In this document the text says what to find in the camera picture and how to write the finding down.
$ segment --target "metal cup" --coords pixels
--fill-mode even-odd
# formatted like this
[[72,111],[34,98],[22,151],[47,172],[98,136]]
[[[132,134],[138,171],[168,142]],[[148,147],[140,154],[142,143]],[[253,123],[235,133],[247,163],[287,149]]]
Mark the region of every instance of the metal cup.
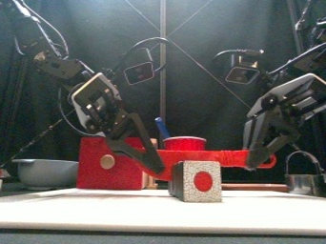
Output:
[[[288,174],[288,159],[296,153],[303,154],[315,166],[315,174]],[[288,192],[293,194],[326,196],[324,174],[316,158],[304,151],[291,153],[285,158],[284,183],[288,186]]]

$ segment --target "tan circle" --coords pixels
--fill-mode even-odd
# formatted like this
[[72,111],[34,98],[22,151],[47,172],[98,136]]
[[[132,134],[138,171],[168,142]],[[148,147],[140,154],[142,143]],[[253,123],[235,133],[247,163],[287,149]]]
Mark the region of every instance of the tan circle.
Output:
[[101,156],[98,164],[104,170],[109,170],[114,166],[114,157],[109,154]]

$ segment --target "speckled cube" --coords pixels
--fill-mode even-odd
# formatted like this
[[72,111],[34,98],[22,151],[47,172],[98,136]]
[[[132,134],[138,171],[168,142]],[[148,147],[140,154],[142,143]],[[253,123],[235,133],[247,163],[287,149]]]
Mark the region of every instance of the speckled cube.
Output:
[[214,161],[182,161],[173,165],[169,195],[184,202],[220,202],[220,164]]

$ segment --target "red box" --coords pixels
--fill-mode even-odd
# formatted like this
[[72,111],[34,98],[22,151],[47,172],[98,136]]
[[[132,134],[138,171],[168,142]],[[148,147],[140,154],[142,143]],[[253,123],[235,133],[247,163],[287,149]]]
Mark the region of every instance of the red box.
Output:
[[[142,148],[137,137],[125,138],[125,143],[133,148]],[[108,158],[112,156],[114,159],[114,165],[108,170],[100,165],[100,159],[104,155]],[[78,189],[101,190],[144,189],[148,176],[134,162],[129,157],[112,153],[104,137],[82,137],[80,141],[76,187]]]

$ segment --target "gray bowl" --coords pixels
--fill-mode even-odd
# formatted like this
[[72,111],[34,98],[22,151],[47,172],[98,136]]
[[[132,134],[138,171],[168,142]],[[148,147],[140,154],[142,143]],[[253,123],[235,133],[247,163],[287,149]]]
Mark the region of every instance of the gray bowl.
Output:
[[73,187],[77,162],[47,159],[14,159],[19,182],[30,190],[49,190]]

